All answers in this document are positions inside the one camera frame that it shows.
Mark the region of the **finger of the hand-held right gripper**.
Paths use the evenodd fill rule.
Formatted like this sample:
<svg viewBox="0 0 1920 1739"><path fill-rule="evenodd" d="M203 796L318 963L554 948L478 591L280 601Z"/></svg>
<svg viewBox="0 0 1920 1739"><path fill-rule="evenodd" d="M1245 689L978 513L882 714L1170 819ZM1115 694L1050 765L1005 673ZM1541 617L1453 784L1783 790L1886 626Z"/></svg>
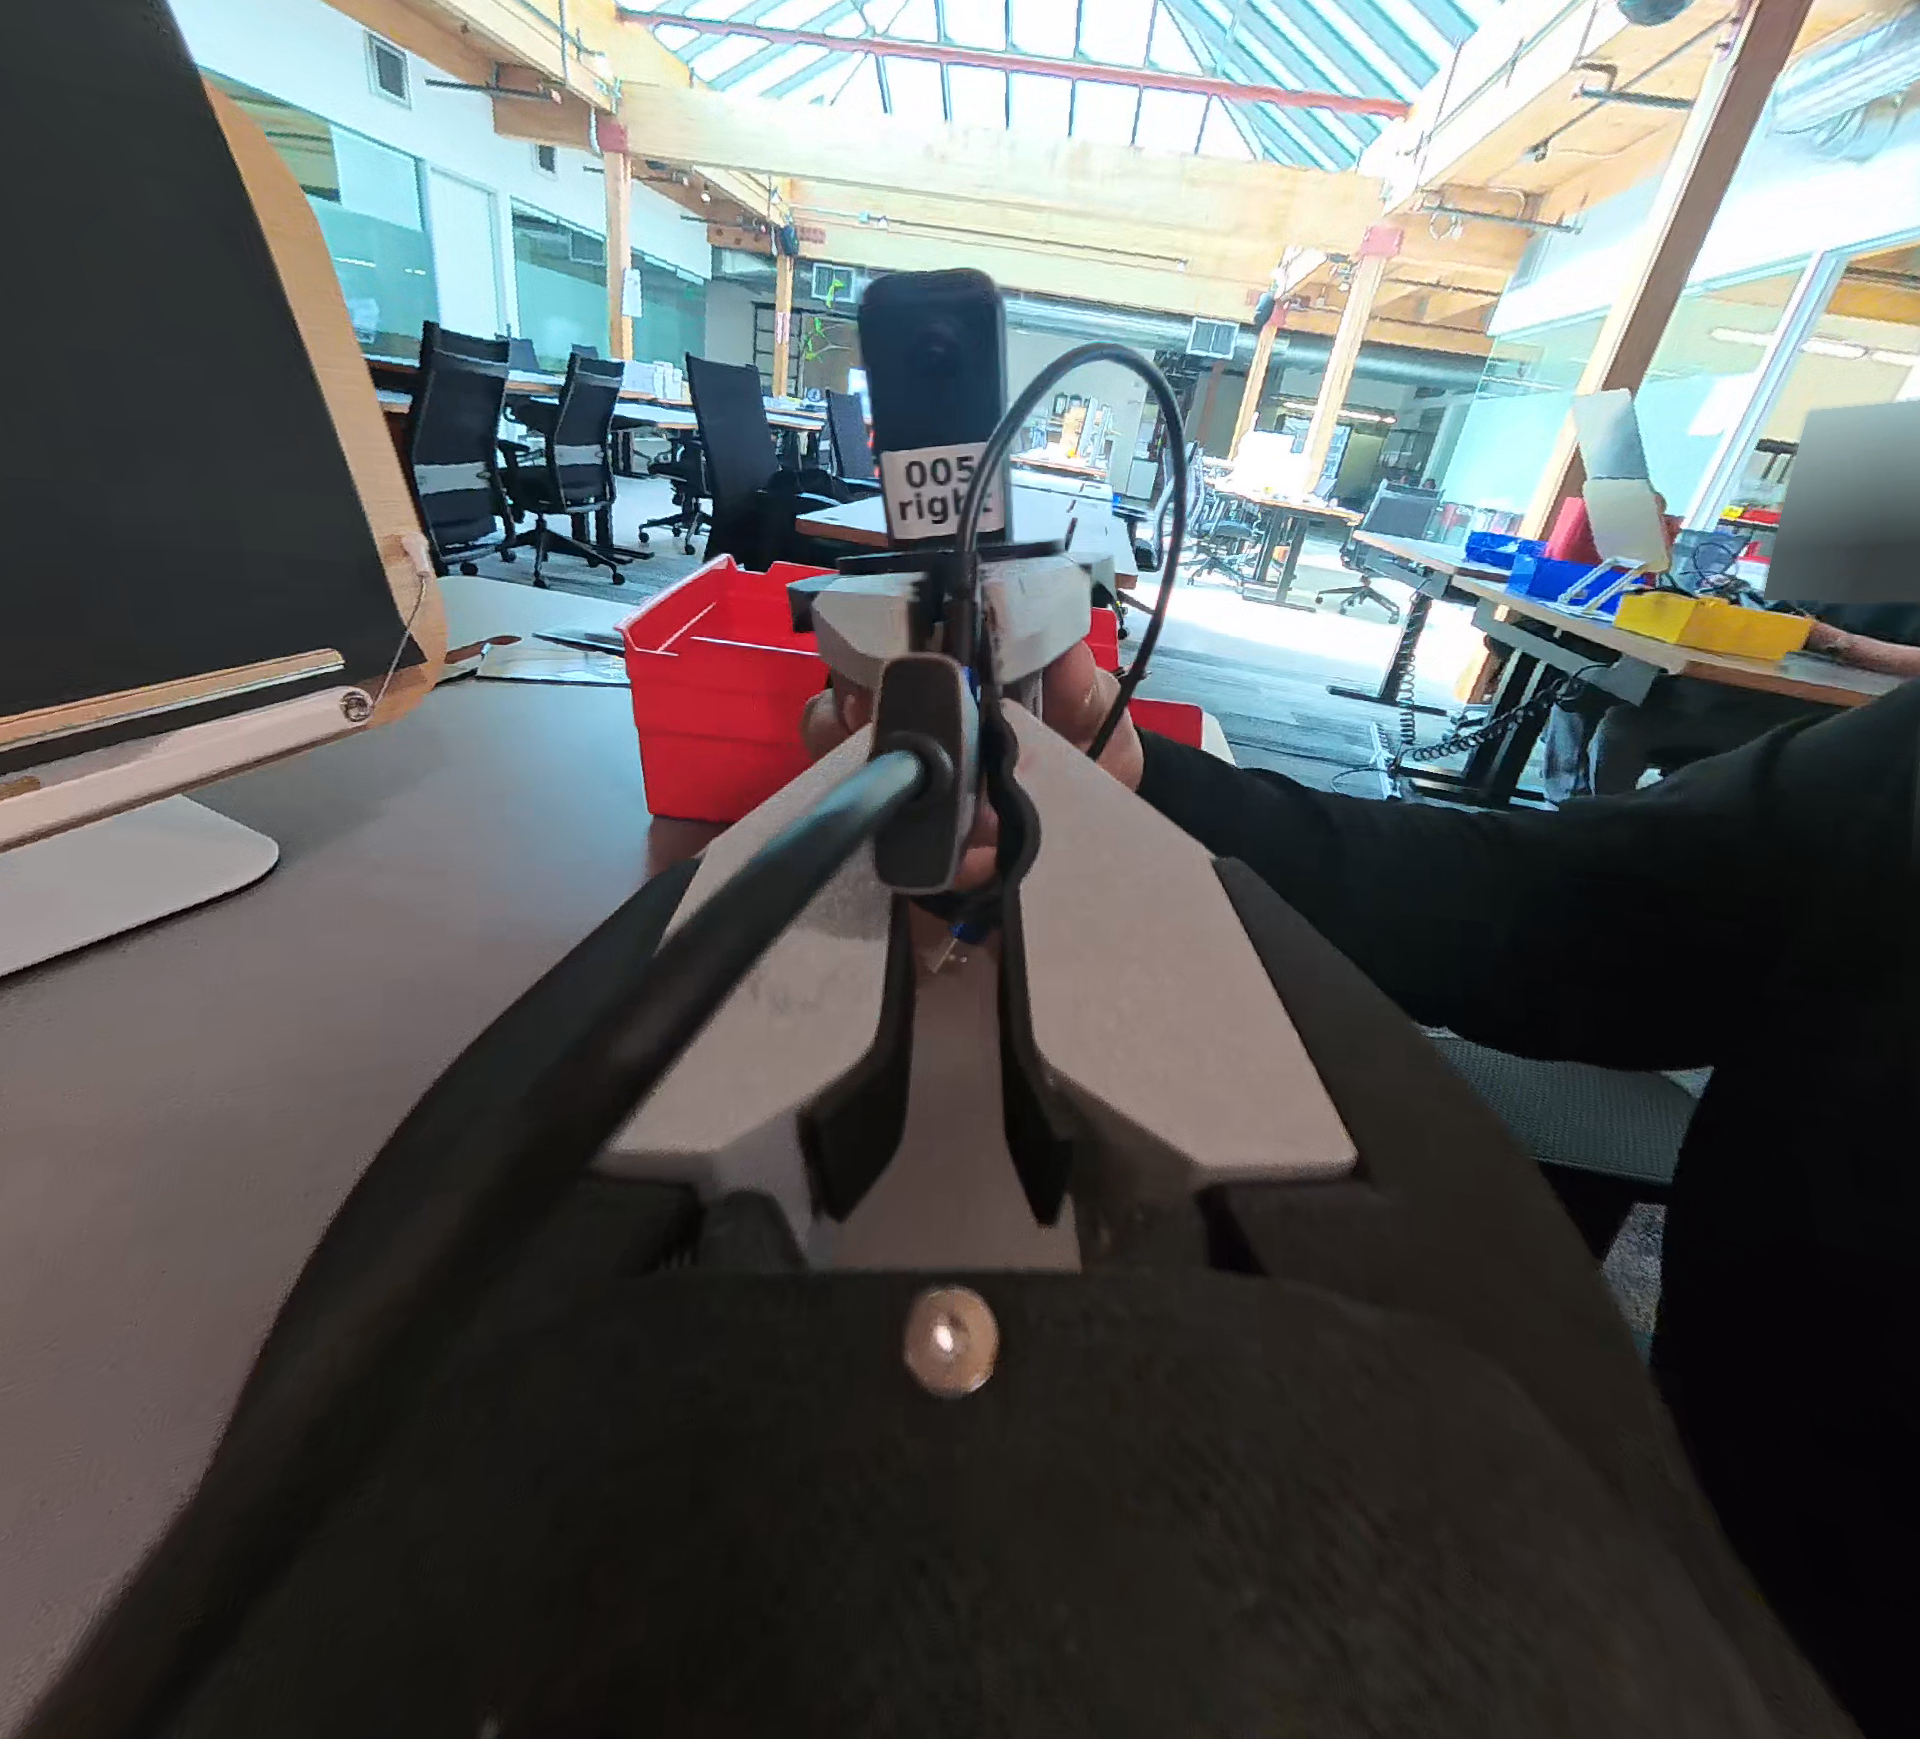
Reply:
<svg viewBox="0 0 1920 1739"><path fill-rule="evenodd" d="M890 667L947 657L949 596L930 572L827 577L817 654L827 667L820 722L870 722Z"/></svg>
<svg viewBox="0 0 1920 1739"><path fill-rule="evenodd" d="M985 566L985 676L1021 695L1080 643L1093 617L1093 581L1074 560L999 560Z"/></svg>

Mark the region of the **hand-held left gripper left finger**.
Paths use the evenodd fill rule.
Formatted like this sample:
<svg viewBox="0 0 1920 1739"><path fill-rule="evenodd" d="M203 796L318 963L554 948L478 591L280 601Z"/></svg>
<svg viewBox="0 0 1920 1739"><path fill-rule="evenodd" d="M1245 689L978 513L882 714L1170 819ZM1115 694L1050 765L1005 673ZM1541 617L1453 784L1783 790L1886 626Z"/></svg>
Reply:
<svg viewBox="0 0 1920 1739"><path fill-rule="evenodd" d="M595 1156L704 1200L773 1198L787 1225L848 1221L905 1137L914 947L872 843L803 911Z"/></svg>

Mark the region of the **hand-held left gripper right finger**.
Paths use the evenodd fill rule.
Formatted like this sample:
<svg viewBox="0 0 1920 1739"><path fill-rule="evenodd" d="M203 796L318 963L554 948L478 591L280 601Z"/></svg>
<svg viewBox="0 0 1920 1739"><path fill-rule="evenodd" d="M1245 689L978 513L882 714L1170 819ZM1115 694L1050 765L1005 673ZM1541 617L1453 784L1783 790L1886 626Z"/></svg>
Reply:
<svg viewBox="0 0 1920 1739"><path fill-rule="evenodd" d="M1001 1107L1041 1225L1356 1172L1209 850L1018 704L999 720Z"/></svg>

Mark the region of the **red plastic bin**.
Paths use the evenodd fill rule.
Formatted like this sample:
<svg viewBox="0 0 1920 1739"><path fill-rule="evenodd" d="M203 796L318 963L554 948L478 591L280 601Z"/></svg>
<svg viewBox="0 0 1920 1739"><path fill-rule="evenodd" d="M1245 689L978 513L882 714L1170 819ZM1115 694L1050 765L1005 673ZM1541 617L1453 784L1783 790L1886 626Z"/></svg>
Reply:
<svg viewBox="0 0 1920 1739"><path fill-rule="evenodd" d="M647 805L657 817L731 826L792 786L808 762L802 714L826 687L817 591L839 573L930 572L947 601L947 656L973 678L978 704L1001 695L985 676L985 566L1067 560L1056 545L989 548L974 572L949 553L852 560L836 570L779 563L764 573L730 557L697 570L619 623ZM1116 672L1116 617L1093 591L1085 636L1100 670Z"/></svg>

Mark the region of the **person's right forearm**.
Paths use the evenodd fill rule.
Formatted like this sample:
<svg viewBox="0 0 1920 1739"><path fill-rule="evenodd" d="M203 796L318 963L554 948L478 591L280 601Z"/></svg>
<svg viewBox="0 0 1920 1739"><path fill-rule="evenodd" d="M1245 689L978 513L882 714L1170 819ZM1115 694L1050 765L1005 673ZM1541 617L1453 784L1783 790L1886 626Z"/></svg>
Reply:
<svg viewBox="0 0 1920 1739"><path fill-rule="evenodd" d="M1157 735L1139 793L1429 1029L1914 1096L1916 743L1906 685L1552 813L1311 791Z"/></svg>

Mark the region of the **person's right hand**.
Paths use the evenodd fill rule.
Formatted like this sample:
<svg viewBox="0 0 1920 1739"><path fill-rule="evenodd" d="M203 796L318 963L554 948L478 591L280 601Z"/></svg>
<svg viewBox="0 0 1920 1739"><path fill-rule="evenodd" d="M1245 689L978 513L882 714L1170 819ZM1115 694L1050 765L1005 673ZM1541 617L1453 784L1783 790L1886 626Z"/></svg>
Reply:
<svg viewBox="0 0 1920 1739"><path fill-rule="evenodd" d="M1073 646L1043 673L1041 720L1059 737L1080 754L1093 754L1099 731L1119 697L1119 680L1100 670L1085 643ZM874 695L838 673L827 685L809 695L802 714L802 743L809 762L817 762L852 733L870 724ZM1145 750L1128 715L1116 722L1115 733L1102 743L1099 765L1126 791L1139 791L1145 772ZM954 889L961 894L989 888L997 877L999 815L986 791L978 791L971 836L963 852Z"/></svg>

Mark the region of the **black office chair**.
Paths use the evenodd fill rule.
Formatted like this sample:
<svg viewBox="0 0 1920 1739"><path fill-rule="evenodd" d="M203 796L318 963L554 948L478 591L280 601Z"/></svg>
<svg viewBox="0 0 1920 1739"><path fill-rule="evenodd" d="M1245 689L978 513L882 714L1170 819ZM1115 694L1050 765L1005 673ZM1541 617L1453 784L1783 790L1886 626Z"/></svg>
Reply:
<svg viewBox="0 0 1920 1739"><path fill-rule="evenodd" d="M686 377L704 447L707 560L764 573L794 542L800 485L779 467L758 374L689 354Z"/></svg>
<svg viewBox="0 0 1920 1739"><path fill-rule="evenodd" d="M510 340L423 321L405 467L438 575L480 573L514 538L497 436L510 383Z"/></svg>
<svg viewBox="0 0 1920 1739"><path fill-rule="evenodd" d="M525 423L536 446L502 446L516 539L533 548L533 586L544 590L550 553L603 570L624 586L622 553L611 548L615 488L611 422L626 377L619 360L574 353L550 411Z"/></svg>
<svg viewBox="0 0 1920 1739"><path fill-rule="evenodd" d="M1636 1209L1667 1205L1710 1073L1610 1073L1427 1039L1534 1158L1595 1262Z"/></svg>

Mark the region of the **blue storage bins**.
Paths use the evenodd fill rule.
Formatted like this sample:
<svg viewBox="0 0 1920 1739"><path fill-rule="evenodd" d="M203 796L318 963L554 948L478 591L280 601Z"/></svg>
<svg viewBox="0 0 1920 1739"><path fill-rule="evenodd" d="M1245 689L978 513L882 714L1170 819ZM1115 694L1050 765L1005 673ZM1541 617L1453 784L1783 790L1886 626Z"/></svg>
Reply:
<svg viewBox="0 0 1920 1739"><path fill-rule="evenodd" d="M1610 616L1644 577L1645 562L1601 556L1587 539L1539 542L1515 533L1470 533L1459 572L1520 600L1563 611Z"/></svg>

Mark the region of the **small yellow bin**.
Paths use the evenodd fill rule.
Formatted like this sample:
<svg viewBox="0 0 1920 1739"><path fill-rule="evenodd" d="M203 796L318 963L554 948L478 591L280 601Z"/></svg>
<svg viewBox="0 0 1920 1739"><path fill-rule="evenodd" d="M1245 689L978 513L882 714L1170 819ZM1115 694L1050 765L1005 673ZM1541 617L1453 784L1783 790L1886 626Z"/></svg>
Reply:
<svg viewBox="0 0 1920 1739"><path fill-rule="evenodd" d="M1811 620L1714 597L1638 590L1613 613L1619 634L1761 665L1777 665L1807 646Z"/></svg>

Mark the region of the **black monitor screen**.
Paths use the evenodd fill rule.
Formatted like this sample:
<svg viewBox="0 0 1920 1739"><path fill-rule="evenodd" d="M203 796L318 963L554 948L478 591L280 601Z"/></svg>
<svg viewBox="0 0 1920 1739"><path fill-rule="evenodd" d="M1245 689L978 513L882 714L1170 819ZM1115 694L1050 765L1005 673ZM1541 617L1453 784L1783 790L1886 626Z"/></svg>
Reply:
<svg viewBox="0 0 1920 1739"><path fill-rule="evenodd" d="M4 0L4 715L403 617L167 0Z"/></svg>

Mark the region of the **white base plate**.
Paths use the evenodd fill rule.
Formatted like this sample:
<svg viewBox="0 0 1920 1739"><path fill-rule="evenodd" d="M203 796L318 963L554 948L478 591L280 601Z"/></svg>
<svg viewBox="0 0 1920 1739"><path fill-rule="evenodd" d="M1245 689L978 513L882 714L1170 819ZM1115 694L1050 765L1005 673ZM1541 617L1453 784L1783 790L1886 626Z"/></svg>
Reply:
<svg viewBox="0 0 1920 1739"><path fill-rule="evenodd" d="M2 856L2 978L254 888L277 840L186 796L151 801Z"/></svg>

